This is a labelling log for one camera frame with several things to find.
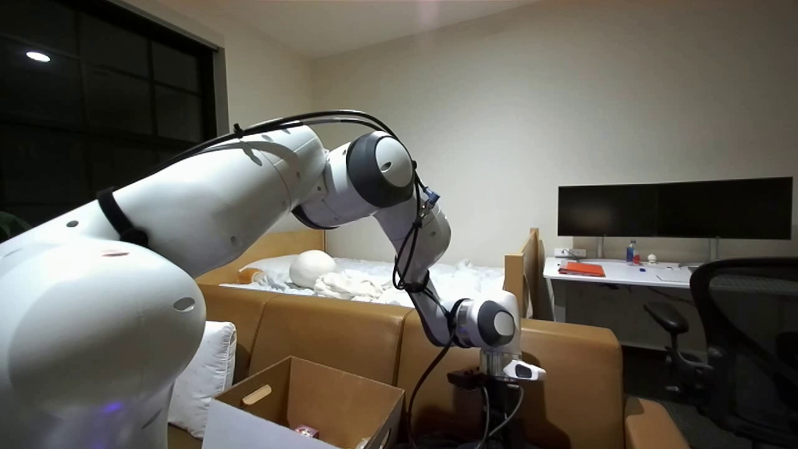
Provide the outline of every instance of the cardboard box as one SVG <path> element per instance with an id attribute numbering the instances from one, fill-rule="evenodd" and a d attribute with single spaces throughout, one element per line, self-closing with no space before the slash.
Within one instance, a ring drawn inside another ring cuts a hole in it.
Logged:
<path id="1" fill-rule="evenodd" d="M 287 357 L 210 402 L 202 446 L 382 449 L 397 440 L 402 404 L 398 387 Z"/>

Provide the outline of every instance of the white robotic arm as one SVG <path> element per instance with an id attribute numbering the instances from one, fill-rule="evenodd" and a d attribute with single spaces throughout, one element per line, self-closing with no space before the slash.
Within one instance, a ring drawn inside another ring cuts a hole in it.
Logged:
<path id="1" fill-rule="evenodd" d="M 373 132 L 325 151 L 310 125 Z M 377 218 L 431 344 L 514 357 L 515 305 L 440 299 L 429 267 L 448 224 L 388 128 L 313 112 L 234 130 L 179 163 L 0 244 L 0 446 L 162 446 L 170 384 L 202 338 L 192 283 L 241 256 L 283 212 L 313 228 Z"/>

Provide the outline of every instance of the black office chair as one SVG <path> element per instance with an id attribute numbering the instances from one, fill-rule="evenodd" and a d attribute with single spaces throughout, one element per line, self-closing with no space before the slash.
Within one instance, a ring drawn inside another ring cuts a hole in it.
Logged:
<path id="1" fill-rule="evenodd" d="M 675 392 L 750 443 L 798 446 L 798 257 L 721 261 L 690 277 L 705 360 L 677 350 L 686 319 L 646 312 L 670 334 Z"/>

